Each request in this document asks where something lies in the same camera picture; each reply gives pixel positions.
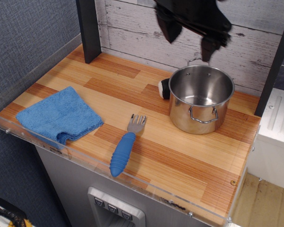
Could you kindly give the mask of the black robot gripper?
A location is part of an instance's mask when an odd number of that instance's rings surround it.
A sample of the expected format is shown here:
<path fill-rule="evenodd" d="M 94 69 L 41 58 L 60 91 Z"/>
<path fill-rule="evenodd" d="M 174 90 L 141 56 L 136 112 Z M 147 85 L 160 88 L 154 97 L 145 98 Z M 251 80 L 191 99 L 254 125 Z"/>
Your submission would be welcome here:
<path fill-rule="evenodd" d="M 211 56 L 230 40 L 231 23 L 220 11 L 215 0 L 157 0 L 157 22 L 166 40 L 171 44 L 182 28 L 200 36 L 202 60 Z"/>

